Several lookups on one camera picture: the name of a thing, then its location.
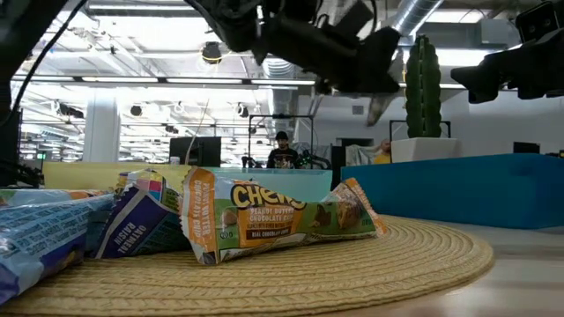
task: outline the round straw placemat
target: round straw placemat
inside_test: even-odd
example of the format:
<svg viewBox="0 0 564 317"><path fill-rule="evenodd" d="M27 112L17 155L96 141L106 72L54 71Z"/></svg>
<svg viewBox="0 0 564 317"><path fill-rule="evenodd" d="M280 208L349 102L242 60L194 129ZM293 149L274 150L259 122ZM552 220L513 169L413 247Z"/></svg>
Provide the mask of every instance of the round straw placemat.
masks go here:
<svg viewBox="0 0 564 317"><path fill-rule="evenodd" d="M0 315L290 316L373 306L466 284L493 263L483 240L383 217L380 239L273 251L217 266L190 252L89 260L0 307Z"/></svg>

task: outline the snack bar wrapper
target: snack bar wrapper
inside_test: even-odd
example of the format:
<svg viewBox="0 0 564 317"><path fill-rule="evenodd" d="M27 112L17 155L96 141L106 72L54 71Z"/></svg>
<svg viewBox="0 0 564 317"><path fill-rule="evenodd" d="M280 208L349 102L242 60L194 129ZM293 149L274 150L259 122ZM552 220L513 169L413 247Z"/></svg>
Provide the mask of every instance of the snack bar wrapper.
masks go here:
<svg viewBox="0 0 564 317"><path fill-rule="evenodd" d="M180 195L173 189L164 188L166 180L158 173L145 172L138 175L152 181L159 180L160 192L155 185L139 184L138 179L125 187L102 231L95 258L120 258L190 249L180 225Z"/></svg>
<svg viewBox="0 0 564 317"><path fill-rule="evenodd" d="M0 305L83 260L88 218L112 195L0 210Z"/></svg>
<svg viewBox="0 0 564 317"><path fill-rule="evenodd" d="M60 203L109 194L101 190L0 189L0 208L38 203Z"/></svg>
<svg viewBox="0 0 564 317"><path fill-rule="evenodd" d="M135 172L120 173L116 186L117 195L122 195L123 191L132 184L137 185L138 189L148 193L168 208L172 210L180 209L182 196L168 186L165 177L154 170L147 168Z"/></svg>
<svg viewBox="0 0 564 317"><path fill-rule="evenodd" d="M183 183L181 222L197 260L218 264L279 247L377 238L386 232L355 179L319 203L192 168Z"/></svg>

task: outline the blue partition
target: blue partition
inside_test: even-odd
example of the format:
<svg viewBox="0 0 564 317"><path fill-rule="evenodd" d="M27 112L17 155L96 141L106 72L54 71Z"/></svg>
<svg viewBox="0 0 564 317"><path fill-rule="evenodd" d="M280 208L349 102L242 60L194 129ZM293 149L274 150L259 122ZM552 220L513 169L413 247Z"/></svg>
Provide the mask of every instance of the blue partition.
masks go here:
<svg viewBox="0 0 564 317"><path fill-rule="evenodd" d="M538 154L344 167L382 214L538 229L564 225L564 159Z"/></svg>
<svg viewBox="0 0 564 317"><path fill-rule="evenodd" d="M242 181L258 181L259 185L294 199L316 203L330 192L332 171L260 168L206 167L219 176Z"/></svg>

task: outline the white planter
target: white planter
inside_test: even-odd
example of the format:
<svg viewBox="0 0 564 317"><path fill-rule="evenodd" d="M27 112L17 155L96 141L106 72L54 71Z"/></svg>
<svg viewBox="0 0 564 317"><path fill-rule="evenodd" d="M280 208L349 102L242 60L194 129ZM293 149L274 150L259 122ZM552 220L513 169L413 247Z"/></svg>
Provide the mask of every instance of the white planter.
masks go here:
<svg viewBox="0 0 564 317"><path fill-rule="evenodd" d="M415 137L391 143L393 163L458 158L459 152L458 140L452 138Z"/></svg>

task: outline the desk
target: desk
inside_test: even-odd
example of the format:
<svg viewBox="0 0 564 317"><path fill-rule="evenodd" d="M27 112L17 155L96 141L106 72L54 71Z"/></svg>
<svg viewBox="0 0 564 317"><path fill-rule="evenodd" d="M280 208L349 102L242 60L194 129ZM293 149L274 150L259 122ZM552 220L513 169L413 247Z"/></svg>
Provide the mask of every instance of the desk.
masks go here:
<svg viewBox="0 0 564 317"><path fill-rule="evenodd" d="M562 317L564 228L542 232L448 225L487 240L492 270L473 284L417 299L340 313L333 317Z"/></svg>

